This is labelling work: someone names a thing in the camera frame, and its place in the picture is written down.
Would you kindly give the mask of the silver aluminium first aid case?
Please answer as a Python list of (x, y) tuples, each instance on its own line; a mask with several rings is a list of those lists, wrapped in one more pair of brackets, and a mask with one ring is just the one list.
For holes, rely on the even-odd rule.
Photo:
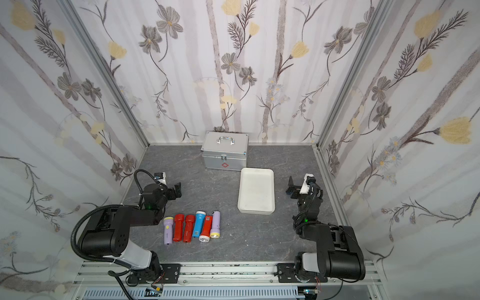
[(249, 136), (245, 133), (208, 131), (201, 147), (207, 169), (241, 171), (247, 167)]

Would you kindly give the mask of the white plastic tray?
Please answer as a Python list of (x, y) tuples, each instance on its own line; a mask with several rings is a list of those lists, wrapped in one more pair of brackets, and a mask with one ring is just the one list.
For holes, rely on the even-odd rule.
[(275, 177), (271, 169), (241, 170), (237, 208), (241, 213), (271, 215), (275, 211)]

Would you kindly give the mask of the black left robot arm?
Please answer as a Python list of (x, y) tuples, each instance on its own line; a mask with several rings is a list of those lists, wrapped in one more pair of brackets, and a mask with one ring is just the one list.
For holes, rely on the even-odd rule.
[(166, 206), (182, 196), (181, 183), (166, 184), (163, 172), (151, 174), (137, 169), (132, 174), (139, 189), (135, 205), (109, 204), (84, 215), (73, 227), (70, 243), (74, 253), (85, 261), (113, 263), (126, 268), (109, 275), (129, 285), (146, 281), (153, 283), (165, 274), (158, 255), (143, 249), (130, 239), (130, 229), (157, 226), (166, 219)]

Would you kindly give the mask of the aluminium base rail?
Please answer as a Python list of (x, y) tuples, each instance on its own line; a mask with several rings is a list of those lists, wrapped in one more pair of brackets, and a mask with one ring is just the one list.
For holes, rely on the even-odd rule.
[(165, 274), (151, 284), (125, 284), (120, 287), (115, 278), (108, 276), (120, 267), (106, 263), (82, 264), (67, 297), (72, 300), (127, 300), (132, 288), (151, 288), (161, 291), (165, 287), (297, 287), (303, 299), (297, 300), (386, 300), (387, 292), (372, 262), (366, 263), (366, 277), (348, 283), (331, 278), (327, 282), (300, 282), (294, 277), (293, 264), (288, 262), (177, 262), (164, 265)]

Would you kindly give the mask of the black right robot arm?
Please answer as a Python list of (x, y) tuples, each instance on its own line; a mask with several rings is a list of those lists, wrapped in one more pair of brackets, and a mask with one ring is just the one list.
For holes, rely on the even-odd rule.
[(323, 190), (313, 174), (306, 174), (301, 185), (290, 177), (286, 194), (297, 201), (298, 213), (292, 217), (294, 232), (316, 244), (314, 252), (299, 252), (293, 265), (294, 277), (300, 282), (327, 282), (337, 278), (347, 283), (366, 276), (365, 257), (351, 226), (321, 222)]

